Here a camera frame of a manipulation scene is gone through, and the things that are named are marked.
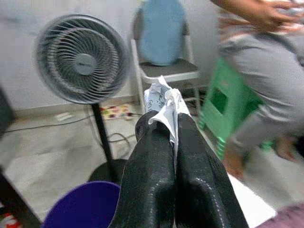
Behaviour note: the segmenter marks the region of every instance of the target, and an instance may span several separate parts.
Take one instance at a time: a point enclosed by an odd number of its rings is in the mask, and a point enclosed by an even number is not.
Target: baseboard
[[[137,101],[138,96],[124,96],[124,97],[113,97],[105,102],[102,103],[104,106],[109,105],[123,105],[125,103],[133,103]],[[84,105],[82,104],[59,104],[59,105],[52,105],[52,106],[44,106],[38,108],[30,108],[30,109],[23,109],[23,110],[15,110],[15,115],[17,118],[31,118],[37,116],[44,116],[44,115],[54,115],[60,114],[65,112],[73,112],[73,111],[81,111],[84,109]]]

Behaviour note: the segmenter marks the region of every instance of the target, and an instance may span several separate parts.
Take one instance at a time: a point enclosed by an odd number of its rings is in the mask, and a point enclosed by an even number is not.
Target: purple bucket
[[[106,181],[83,184],[54,205],[41,228],[107,228],[119,191],[119,185]]]

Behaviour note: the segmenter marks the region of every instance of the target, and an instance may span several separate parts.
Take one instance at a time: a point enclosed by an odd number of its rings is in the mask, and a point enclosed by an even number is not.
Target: hand
[[[299,19],[299,16],[292,17],[277,11],[278,8],[288,10],[290,8],[299,7],[299,5],[295,3],[285,1],[257,1],[259,2],[258,7],[246,19],[262,31],[276,32],[280,29],[281,25],[285,23],[294,23]]]

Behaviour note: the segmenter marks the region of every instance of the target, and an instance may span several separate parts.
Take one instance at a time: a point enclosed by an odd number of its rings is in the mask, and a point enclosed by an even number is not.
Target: crumpled paper
[[[166,83],[163,76],[158,78],[157,84],[152,84],[144,92],[146,112],[155,110],[159,113],[149,120],[149,124],[155,121],[163,123],[170,131],[170,142],[174,149],[174,165],[176,166],[177,150],[179,145],[178,136],[178,114],[185,113],[189,116],[190,112],[182,99],[178,89],[172,89]]]

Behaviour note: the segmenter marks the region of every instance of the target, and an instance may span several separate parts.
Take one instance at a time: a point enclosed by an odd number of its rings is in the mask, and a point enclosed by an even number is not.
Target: fan motor hub
[[[81,53],[75,58],[75,69],[81,75],[90,75],[94,72],[96,60],[93,56]]]

